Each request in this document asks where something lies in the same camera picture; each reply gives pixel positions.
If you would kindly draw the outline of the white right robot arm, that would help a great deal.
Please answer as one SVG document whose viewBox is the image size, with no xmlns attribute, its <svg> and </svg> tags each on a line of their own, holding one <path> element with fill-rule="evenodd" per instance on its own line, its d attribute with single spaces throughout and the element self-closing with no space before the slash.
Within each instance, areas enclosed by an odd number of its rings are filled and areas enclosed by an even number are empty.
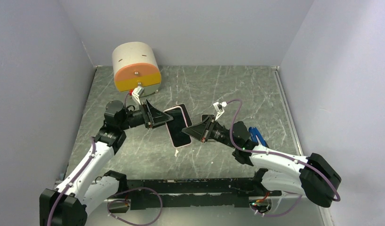
<svg viewBox="0 0 385 226">
<path fill-rule="evenodd" d="M 211 139 L 232 147 L 237 162 L 258 167 L 251 186 L 257 195 L 285 191 L 304 195 L 324 208 L 340 201 L 335 191 L 342 179 L 320 154 L 299 156 L 272 150 L 253 138 L 251 129 L 241 121 L 227 129 L 213 117 L 207 117 L 182 132 L 202 143 Z"/>
</svg>

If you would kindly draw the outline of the black phone front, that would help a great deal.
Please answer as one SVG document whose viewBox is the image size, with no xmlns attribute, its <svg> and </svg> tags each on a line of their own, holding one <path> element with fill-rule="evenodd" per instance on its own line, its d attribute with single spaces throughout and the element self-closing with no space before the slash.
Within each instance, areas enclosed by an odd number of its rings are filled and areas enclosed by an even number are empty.
<svg viewBox="0 0 385 226">
<path fill-rule="evenodd" d="M 179 104 L 178 106 L 182 108 L 182 111 L 184 113 L 185 122 L 186 122 L 187 127 L 192 126 L 193 123 L 192 123 L 190 114 L 188 113 L 188 110 L 187 110 L 185 104 Z"/>
</svg>

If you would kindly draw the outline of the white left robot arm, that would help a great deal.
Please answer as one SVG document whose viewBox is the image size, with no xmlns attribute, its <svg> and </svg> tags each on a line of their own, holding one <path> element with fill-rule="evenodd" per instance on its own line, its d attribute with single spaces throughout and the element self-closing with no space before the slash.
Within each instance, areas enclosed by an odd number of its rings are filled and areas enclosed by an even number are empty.
<svg viewBox="0 0 385 226">
<path fill-rule="evenodd" d="M 41 226 L 83 226 L 89 214 L 110 196 L 121 198 L 128 191 L 127 176 L 115 171 L 105 173 L 93 184 L 98 172 L 119 151 L 126 140 L 125 131 L 140 125 L 147 129 L 162 126 L 173 117 L 145 100 L 138 109 L 129 110 L 122 101 L 106 105 L 104 122 L 81 162 L 54 189 L 39 197 Z"/>
</svg>

